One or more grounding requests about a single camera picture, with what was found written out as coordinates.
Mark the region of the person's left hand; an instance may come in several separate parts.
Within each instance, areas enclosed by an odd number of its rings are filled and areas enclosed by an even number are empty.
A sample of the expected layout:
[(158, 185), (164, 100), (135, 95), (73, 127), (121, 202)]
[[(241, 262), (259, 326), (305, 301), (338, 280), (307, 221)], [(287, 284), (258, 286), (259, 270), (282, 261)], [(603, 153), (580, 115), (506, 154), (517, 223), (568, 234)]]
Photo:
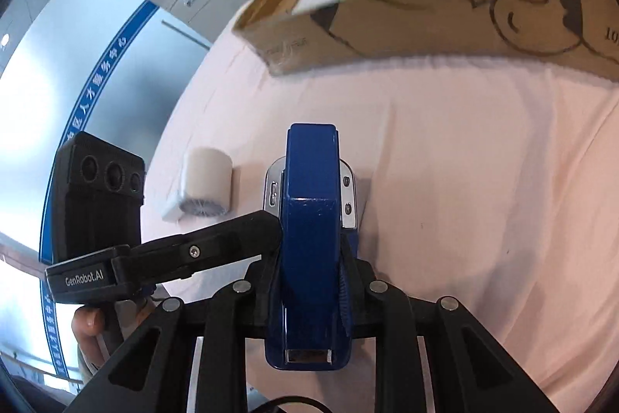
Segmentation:
[[(112, 313), (118, 318), (121, 335), (127, 339), (155, 310), (156, 304), (151, 298), (134, 301), (116, 302)], [(81, 354), (80, 366), (86, 375), (93, 375), (108, 360), (102, 350), (103, 333), (108, 323), (103, 309), (83, 306), (75, 311), (71, 321), (71, 330), (78, 342)]]

